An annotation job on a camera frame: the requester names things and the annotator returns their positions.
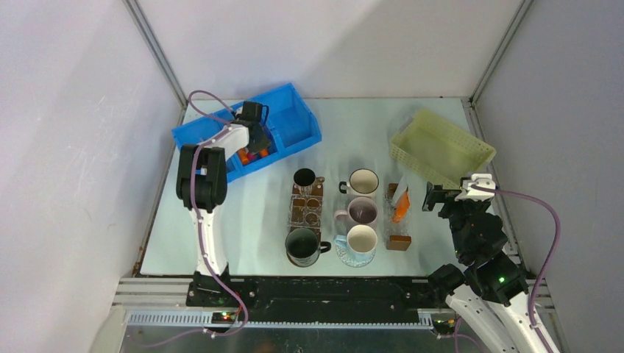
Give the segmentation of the brown metallic cup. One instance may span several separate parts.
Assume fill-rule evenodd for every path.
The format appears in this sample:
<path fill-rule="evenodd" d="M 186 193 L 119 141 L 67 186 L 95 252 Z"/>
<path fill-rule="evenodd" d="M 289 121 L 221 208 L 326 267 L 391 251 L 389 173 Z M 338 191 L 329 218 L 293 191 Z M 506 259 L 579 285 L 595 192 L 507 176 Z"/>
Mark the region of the brown metallic cup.
<path fill-rule="evenodd" d="M 311 196 L 322 188 L 325 182 L 323 176 L 317 176 L 316 173 L 309 168 L 301 168 L 294 173 L 294 188 L 299 195 Z"/>

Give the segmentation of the clear holder with brown lid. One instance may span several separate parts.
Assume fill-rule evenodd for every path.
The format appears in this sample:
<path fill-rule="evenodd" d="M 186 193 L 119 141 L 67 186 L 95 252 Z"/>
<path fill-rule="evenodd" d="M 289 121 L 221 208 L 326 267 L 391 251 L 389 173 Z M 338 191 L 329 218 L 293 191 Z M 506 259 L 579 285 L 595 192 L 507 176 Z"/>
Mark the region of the clear holder with brown lid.
<path fill-rule="evenodd" d="M 405 252 L 412 244 L 407 220 L 411 201 L 407 189 L 395 201 L 394 196 L 398 189 L 398 183 L 389 183 L 386 187 L 383 203 L 383 242 L 387 250 Z"/>

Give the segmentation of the white toothpaste tube dark cap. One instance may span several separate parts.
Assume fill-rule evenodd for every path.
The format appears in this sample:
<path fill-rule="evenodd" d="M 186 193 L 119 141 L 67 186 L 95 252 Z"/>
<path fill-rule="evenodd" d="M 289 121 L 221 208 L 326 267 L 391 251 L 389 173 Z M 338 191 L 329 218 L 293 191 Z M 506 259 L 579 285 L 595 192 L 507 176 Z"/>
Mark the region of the white toothpaste tube dark cap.
<path fill-rule="evenodd" d="M 397 184 L 397 188 L 392 197 L 392 204 L 396 206 L 403 197 L 403 194 L 408 190 L 408 181 L 405 174 L 402 175 L 400 181 Z"/>

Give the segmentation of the brown wooden oval tray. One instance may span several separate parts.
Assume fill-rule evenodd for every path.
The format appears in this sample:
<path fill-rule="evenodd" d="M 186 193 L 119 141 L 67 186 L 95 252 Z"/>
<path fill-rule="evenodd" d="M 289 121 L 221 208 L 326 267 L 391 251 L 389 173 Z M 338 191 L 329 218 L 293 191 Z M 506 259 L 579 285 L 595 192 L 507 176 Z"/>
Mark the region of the brown wooden oval tray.
<path fill-rule="evenodd" d="M 302 194 L 299 186 L 293 184 L 287 234 L 297 229 L 309 229 L 321 242 L 324 182 L 325 178 L 318 176 L 311 185 L 311 191 L 308 194 Z"/>

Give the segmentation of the clear textured two-hole holder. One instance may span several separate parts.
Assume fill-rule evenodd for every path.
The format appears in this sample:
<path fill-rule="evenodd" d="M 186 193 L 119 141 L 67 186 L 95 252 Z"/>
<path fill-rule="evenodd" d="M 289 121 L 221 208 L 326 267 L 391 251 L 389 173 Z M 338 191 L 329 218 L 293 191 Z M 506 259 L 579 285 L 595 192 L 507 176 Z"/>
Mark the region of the clear textured two-hole holder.
<path fill-rule="evenodd" d="M 309 229 L 318 239 L 322 237 L 322 197 L 293 194 L 289 208 L 287 232 Z"/>

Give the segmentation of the pink mug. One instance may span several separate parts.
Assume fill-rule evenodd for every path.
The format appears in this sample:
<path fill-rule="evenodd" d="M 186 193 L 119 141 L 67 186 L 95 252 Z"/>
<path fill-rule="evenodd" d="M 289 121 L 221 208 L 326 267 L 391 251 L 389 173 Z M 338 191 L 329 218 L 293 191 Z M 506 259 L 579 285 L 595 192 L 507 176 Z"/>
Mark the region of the pink mug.
<path fill-rule="evenodd" d="M 335 211 L 333 217 L 344 225 L 347 232 L 357 225 L 366 225 L 376 229 L 378 208 L 372 199 L 357 197 L 347 205 L 345 210 Z"/>

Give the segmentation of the light blue mug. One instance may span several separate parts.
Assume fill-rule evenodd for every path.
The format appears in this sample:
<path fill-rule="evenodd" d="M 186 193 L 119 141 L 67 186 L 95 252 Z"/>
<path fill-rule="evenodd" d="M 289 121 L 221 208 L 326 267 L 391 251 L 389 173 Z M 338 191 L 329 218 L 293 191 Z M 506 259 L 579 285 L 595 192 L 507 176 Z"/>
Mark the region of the light blue mug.
<path fill-rule="evenodd" d="M 334 245 L 346 248 L 354 257 L 363 257 L 364 254 L 377 248 L 378 236 L 376 231 L 366 225 L 354 226 L 346 235 L 334 237 Z"/>

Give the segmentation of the cream mug with black rim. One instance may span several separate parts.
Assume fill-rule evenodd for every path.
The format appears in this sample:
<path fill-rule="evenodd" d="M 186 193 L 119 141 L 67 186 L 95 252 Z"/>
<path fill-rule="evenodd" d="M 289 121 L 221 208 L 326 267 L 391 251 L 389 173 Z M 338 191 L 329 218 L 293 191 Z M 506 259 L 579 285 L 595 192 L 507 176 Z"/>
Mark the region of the cream mug with black rim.
<path fill-rule="evenodd" d="M 359 168 L 350 174 L 347 181 L 338 184 L 338 190 L 342 194 L 373 199 L 379 186 L 380 180 L 374 171 Z"/>

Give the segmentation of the dark green mug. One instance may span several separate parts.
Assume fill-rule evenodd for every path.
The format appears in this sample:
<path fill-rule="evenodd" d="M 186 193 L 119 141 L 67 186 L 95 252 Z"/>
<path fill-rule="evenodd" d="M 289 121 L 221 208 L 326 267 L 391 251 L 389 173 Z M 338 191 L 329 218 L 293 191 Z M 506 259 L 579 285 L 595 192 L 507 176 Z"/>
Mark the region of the dark green mug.
<path fill-rule="evenodd" d="M 295 266 L 306 268 L 316 263 L 321 254 L 329 252 L 332 245 L 320 241 L 312 229 L 297 228 L 287 235 L 285 247 L 288 259 Z"/>

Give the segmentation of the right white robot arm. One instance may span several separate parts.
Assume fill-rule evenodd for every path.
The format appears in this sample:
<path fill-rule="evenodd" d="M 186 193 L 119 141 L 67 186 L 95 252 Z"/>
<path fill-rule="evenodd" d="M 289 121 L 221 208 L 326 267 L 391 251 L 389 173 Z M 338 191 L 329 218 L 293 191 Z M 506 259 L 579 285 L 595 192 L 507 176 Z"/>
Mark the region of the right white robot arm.
<path fill-rule="evenodd" d="M 508 236 L 500 216 L 488 211 L 496 184 L 488 174 L 461 180 L 459 189 L 427 183 L 422 210 L 437 204 L 449 222 L 455 257 L 428 276 L 428 298 L 450 307 L 492 352 L 558 352 L 536 311 L 536 285 L 505 252 Z"/>

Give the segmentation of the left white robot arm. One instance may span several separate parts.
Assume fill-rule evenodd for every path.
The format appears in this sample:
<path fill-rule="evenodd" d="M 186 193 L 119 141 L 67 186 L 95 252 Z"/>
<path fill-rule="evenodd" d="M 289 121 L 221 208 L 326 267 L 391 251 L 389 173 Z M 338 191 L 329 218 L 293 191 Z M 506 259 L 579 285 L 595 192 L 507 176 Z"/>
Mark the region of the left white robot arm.
<path fill-rule="evenodd" d="M 227 269 L 223 241 L 214 226 L 215 214 L 227 195 L 227 160 L 239 151 L 265 155 L 272 142 L 266 132 L 269 107 L 244 101 L 233 120 L 214 136 L 180 149 L 176 194 L 189 210 L 198 232 L 198 263 L 202 276 L 216 277 Z"/>

